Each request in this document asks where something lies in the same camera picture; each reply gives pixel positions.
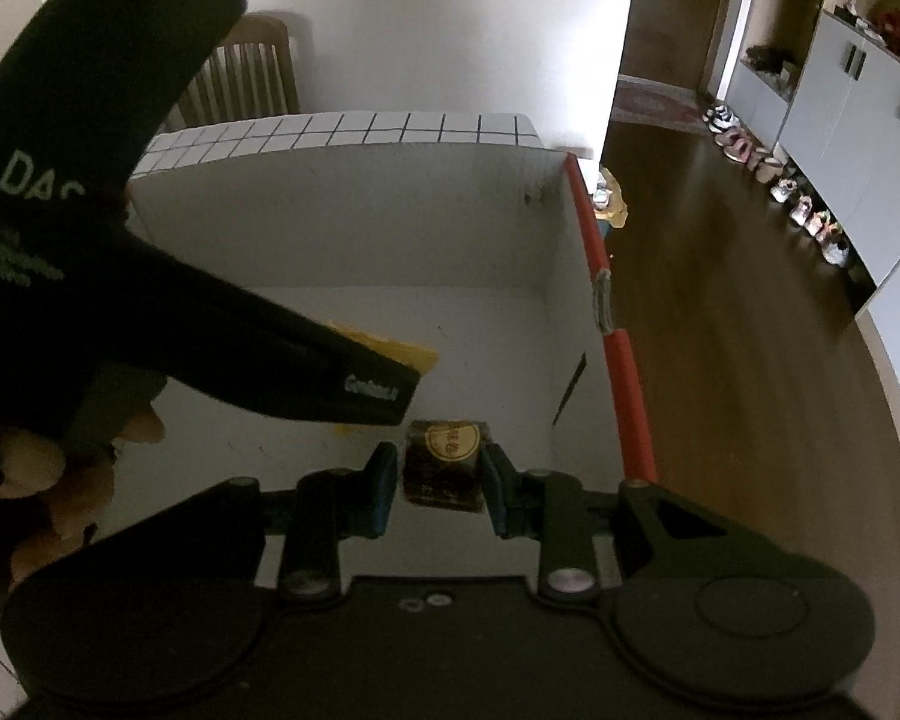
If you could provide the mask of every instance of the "red tape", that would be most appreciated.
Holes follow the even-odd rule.
[[[597,228],[597,220],[590,205],[590,194],[586,191],[580,163],[576,156],[567,154],[563,166],[577,209],[583,251],[586,252],[592,280],[602,269],[610,269],[610,260],[607,258],[600,229]],[[640,386],[634,348],[626,330],[616,330],[604,336],[604,353],[607,357],[607,371],[610,372],[613,405],[617,413],[617,431],[624,459],[624,475],[626,479],[656,482],[656,461],[653,459],[653,440],[650,438],[647,407],[643,401],[643,389]]]

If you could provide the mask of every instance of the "cabinet handle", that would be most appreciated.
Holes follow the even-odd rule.
[[[857,65],[857,71],[853,74],[853,80],[860,80],[860,74],[864,71],[864,62],[866,62],[866,52],[860,52],[860,64]]]
[[[844,68],[844,73],[848,76],[850,75],[850,68],[853,67],[854,57],[857,55],[857,47],[850,46],[850,59],[847,60],[847,66]]]

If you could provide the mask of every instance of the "yellow object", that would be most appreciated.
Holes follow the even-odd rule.
[[[628,213],[626,203],[624,203],[623,190],[620,189],[620,182],[613,177],[613,173],[607,170],[606,167],[600,167],[600,175],[607,182],[607,191],[610,192],[610,205],[607,205],[607,208],[602,210],[593,209],[593,214],[599,220],[608,221],[611,227],[619,230],[626,224],[626,213]]]
[[[368,349],[372,349],[384,357],[389,357],[400,365],[413,368],[421,376],[425,376],[440,359],[440,353],[425,346],[417,346],[415,343],[402,343],[402,341],[390,341],[388,338],[380,338],[372,333],[362,330],[354,330],[352,327],[341,327],[333,322],[327,322],[327,327],[336,330],[341,336],[347,336],[351,341],[362,343]],[[337,432],[346,435],[354,430],[354,425],[337,425]]]

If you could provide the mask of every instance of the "chair back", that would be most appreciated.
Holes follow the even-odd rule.
[[[299,112],[287,27],[250,14],[216,47],[167,122],[180,129]]]

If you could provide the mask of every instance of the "small packaged item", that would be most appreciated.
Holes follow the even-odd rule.
[[[418,506],[482,512],[480,451],[489,440],[485,422],[412,423],[403,469],[407,500]]]

